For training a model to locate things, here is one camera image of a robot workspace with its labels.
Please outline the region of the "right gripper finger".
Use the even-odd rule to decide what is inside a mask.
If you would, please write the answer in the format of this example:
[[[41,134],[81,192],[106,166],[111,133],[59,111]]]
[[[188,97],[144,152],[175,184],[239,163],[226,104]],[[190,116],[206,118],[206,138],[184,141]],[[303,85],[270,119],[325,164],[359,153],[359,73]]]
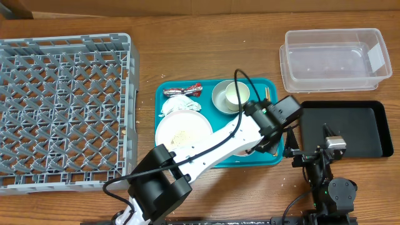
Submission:
[[[299,145],[296,136],[293,131],[293,127],[288,127],[286,129],[286,142],[284,146],[286,151],[298,151]]]
[[[337,136],[337,134],[326,123],[322,125],[322,133],[324,139]]]

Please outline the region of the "wooden chopstick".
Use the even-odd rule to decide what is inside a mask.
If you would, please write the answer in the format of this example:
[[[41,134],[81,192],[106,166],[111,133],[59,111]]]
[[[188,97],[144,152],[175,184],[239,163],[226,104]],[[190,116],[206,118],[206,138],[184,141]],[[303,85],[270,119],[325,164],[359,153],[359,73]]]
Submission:
[[[273,100],[272,100],[272,97],[271,97],[271,92],[270,92],[270,88],[269,88],[269,87],[266,87],[266,88],[265,88],[265,93],[266,93],[266,99],[267,99],[270,103],[272,103]],[[278,143],[274,144],[274,145],[270,148],[270,150],[268,151],[268,153],[269,153],[269,154],[272,154],[273,157],[276,157],[276,156],[278,155],[278,146],[279,146]]]
[[[268,102],[271,103],[271,93],[270,93],[270,89],[268,87],[265,88],[265,94],[266,94],[266,99]],[[277,153],[276,153],[276,145],[273,145],[270,150],[268,151],[268,153],[272,154],[274,157],[276,157]]]

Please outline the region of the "white cup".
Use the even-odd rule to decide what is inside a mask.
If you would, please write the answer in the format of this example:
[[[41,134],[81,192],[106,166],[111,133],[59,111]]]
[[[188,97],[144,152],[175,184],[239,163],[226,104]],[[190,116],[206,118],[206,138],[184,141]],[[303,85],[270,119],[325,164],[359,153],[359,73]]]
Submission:
[[[231,111],[239,111],[239,107],[244,106],[250,97],[250,90],[243,82],[231,82],[225,90],[225,105]]]

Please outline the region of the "grey green bowl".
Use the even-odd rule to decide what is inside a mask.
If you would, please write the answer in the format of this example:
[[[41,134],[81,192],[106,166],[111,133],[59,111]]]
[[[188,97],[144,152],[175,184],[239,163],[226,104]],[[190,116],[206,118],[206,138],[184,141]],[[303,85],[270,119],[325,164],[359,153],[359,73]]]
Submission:
[[[233,80],[225,80],[218,83],[212,91],[212,102],[214,106],[224,114],[236,114],[239,111],[231,111],[225,105],[225,90],[228,84],[234,82]]]

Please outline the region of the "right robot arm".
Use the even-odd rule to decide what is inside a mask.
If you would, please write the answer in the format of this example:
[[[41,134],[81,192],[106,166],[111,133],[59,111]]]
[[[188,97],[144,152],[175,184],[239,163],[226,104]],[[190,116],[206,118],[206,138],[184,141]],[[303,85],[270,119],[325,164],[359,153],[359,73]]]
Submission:
[[[292,201],[277,224],[321,224],[356,225],[357,218],[349,216],[354,211],[357,184],[343,177],[334,177],[331,164],[342,159],[346,152],[346,142],[327,124],[322,126],[324,142],[313,152],[301,151],[291,126],[285,129],[287,139],[284,157],[292,158],[292,167],[301,168],[304,180],[310,190]],[[301,216],[289,216],[289,210],[300,200],[312,196],[313,209]]]

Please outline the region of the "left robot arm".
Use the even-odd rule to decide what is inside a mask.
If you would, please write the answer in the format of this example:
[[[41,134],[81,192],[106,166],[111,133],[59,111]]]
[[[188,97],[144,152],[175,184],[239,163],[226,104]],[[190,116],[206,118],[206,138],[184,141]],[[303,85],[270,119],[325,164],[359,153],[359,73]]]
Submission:
[[[276,104],[251,101],[220,130],[200,141],[172,151],[154,147],[123,176],[129,184],[127,208],[113,224],[158,222],[180,206],[193,190],[191,184],[208,169],[241,151],[267,152],[276,145],[284,128],[301,114],[284,100]]]

